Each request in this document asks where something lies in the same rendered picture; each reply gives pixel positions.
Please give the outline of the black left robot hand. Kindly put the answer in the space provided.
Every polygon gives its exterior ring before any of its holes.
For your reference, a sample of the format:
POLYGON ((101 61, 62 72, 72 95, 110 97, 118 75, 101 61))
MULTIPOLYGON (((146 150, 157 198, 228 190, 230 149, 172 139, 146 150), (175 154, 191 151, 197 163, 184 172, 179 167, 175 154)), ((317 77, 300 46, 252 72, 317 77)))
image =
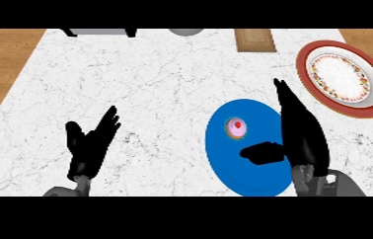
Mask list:
POLYGON ((93 179, 98 173, 106 151, 121 126, 116 107, 112 106, 94 130, 84 133, 75 121, 64 124, 66 148, 70 153, 70 162, 66 177, 70 181, 85 176, 93 179))

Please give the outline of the pink cupcake with cherry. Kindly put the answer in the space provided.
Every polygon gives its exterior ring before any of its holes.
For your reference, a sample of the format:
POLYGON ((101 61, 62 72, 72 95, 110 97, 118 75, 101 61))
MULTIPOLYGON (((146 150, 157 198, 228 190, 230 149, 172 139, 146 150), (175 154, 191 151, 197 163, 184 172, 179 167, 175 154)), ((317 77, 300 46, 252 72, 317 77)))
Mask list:
POLYGON ((247 132, 244 120, 240 118, 230 118, 224 123, 224 131, 231 139, 241 139, 247 132))

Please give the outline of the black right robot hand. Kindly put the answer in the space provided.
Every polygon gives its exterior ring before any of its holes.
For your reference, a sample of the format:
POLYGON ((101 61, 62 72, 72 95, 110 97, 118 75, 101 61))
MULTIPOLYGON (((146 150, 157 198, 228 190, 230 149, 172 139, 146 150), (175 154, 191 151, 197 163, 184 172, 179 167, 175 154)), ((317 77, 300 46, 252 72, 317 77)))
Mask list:
POLYGON ((261 142, 243 148, 238 155, 255 165, 289 159, 290 166, 312 165, 317 177, 327 175, 328 148, 320 123, 294 95, 286 81, 274 79, 281 106, 283 143, 261 142))

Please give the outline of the blue plate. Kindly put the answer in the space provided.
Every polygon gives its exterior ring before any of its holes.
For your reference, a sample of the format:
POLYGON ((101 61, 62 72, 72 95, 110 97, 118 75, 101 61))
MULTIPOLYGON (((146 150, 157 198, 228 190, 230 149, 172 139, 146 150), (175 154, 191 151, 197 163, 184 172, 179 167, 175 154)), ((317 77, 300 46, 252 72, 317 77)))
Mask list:
POLYGON ((225 187, 244 197, 272 197, 292 182, 281 150, 281 116, 258 101, 225 103, 210 116, 205 152, 225 187))

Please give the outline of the brown wooden board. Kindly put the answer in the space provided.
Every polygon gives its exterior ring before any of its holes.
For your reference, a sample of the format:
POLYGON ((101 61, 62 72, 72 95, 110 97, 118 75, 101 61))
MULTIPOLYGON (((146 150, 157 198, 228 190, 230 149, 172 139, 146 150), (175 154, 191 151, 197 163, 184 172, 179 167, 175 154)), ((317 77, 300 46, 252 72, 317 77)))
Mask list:
POLYGON ((236 29, 236 47, 238 52, 275 52, 275 44, 268 29, 236 29))

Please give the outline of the grey round object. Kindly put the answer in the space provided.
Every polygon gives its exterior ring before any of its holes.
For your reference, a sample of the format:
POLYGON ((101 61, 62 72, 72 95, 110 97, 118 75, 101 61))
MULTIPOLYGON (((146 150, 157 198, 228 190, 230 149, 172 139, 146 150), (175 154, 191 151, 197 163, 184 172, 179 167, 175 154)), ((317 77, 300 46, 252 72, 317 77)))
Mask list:
POLYGON ((190 37, 197 35, 203 29, 169 29, 169 31, 181 37, 190 37))

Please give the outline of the red rimmed floral plate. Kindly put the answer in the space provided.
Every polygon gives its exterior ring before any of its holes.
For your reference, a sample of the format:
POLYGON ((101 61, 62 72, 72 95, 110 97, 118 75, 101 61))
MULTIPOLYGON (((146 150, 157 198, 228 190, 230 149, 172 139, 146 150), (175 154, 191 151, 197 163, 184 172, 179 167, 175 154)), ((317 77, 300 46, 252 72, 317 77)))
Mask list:
POLYGON ((317 40, 299 51, 297 74, 314 98, 337 113, 373 119, 373 58, 334 40, 317 40))

